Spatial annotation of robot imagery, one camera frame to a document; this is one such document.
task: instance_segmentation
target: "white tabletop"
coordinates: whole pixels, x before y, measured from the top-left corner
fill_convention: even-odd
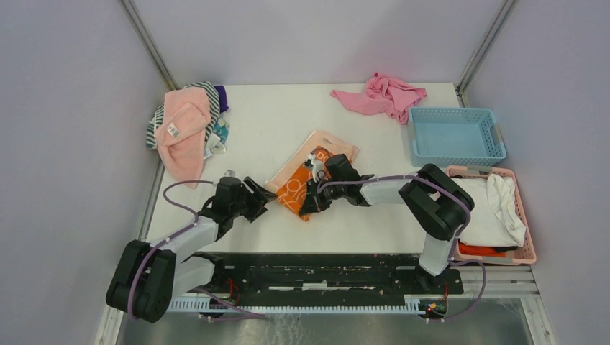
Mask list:
[[[413,84],[426,88],[420,106],[458,107],[451,83]],[[238,178],[250,176],[259,185],[271,179],[315,130],[327,131],[360,149],[354,168],[361,175],[410,173],[410,155],[404,151],[403,127],[385,114],[363,116],[343,108],[331,90],[361,92],[363,84],[226,86],[231,108],[227,153],[206,161],[201,178],[214,180],[227,169]],[[165,172],[162,192],[175,180]],[[214,194],[210,185],[197,189],[178,186],[170,197],[196,211]],[[284,253],[420,253],[424,230],[406,205],[351,206],[345,200],[302,221],[276,202],[254,223],[243,217],[206,252]],[[155,204],[148,239],[165,236],[185,225],[192,215],[161,195]]]

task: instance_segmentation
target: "orange fabric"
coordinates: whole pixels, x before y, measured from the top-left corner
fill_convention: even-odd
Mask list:
[[[324,150],[319,150],[316,152],[316,158],[322,162],[326,162],[329,159],[329,155]],[[312,176],[312,171],[301,164],[301,166],[296,168],[296,171],[290,177],[290,180],[278,190],[278,202],[298,216],[299,210],[305,201],[305,195],[307,194],[307,181],[311,179]],[[302,216],[301,219],[308,221],[309,217],[310,215],[305,215]]]
[[[491,247],[468,246],[460,241],[457,244],[460,246],[460,253],[462,254],[479,255],[482,257],[506,257],[506,253],[498,253]]]
[[[358,148],[356,146],[344,142],[329,132],[313,131],[280,171],[265,183],[265,189],[277,194],[280,188],[292,178],[294,172],[307,160],[307,155],[314,151],[316,147],[323,147],[335,155],[343,153],[350,162],[353,162],[358,155]]]

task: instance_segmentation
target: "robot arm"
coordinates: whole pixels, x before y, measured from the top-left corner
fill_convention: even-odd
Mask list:
[[[460,205],[445,195],[433,198],[437,191],[418,180],[406,182],[398,179],[367,183],[365,181],[373,176],[359,175],[345,155],[335,155],[329,158],[325,165],[330,174],[327,182],[357,184],[330,185],[317,193],[318,183],[310,180],[308,193],[299,214],[321,212],[330,207],[332,200],[338,198],[346,198],[352,205],[357,206],[405,203],[426,231],[419,266],[432,277],[440,276],[445,271],[447,258],[455,241],[455,232],[466,220],[466,213]],[[417,176],[446,190],[470,211],[474,209],[473,199],[436,165],[425,165],[417,172]]]
[[[106,303],[127,311],[129,290],[136,284],[134,316],[156,322],[172,299],[211,281],[215,258],[193,254],[224,236],[235,218],[244,216],[253,222],[267,211],[265,204],[275,197],[250,178],[245,178],[243,183],[234,177],[221,178],[215,195],[198,212],[196,225],[188,231],[170,241],[164,237],[150,243],[134,240],[127,244],[106,293]],[[147,262],[145,273],[135,282],[144,256],[161,243],[164,244]]]

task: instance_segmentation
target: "striped cloth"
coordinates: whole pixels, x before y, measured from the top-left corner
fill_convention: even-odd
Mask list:
[[[218,116],[220,115],[220,102],[218,97],[218,91],[214,88],[212,84],[207,81],[200,81],[198,83],[188,84],[184,88],[203,88],[209,99],[210,103],[210,123],[206,126],[206,142],[208,138],[214,130],[214,126],[218,122]],[[148,127],[146,128],[146,147],[149,149],[157,148],[157,139],[155,138],[155,131],[158,127],[163,123],[163,114],[164,114],[165,106],[161,104],[160,107],[155,111],[155,115],[148,122]]]

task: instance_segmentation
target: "laundry basket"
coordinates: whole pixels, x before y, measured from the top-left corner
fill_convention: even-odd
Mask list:
[[[493,111],[479,108],[409,109],[406,132],[411,161],[427,163],[492,166],[506,158],[500,128]]]
[[[506,257],[482,257],[476,255],[466,255],[460,253],[459,246],[455,248],[454,258],[457,261],[463,261],[467,259],[477,259],[489,264],[500,264],[500,265],[531,265],[536,262],[536,251],[534,251],[534,242],[532,236],[529,233],[529,226],[525,219],[525,210],[523,209],[523,203],[521,202],[521,195],[519,194],[519,186],[517,185],[514,172],[509,169],[501,169],[498,167],[482,167],[482,166],[470,166],[460,167],[451,165],[447,167],[447,175],[449,176],[463,176],[464,178],[487,178],[490,174],[500,175],[503,178],[513,178],[515,183],[515,212],[519,219],[525,224],[525,240],[523,247],[517,250],[511,250],[506,252]]]

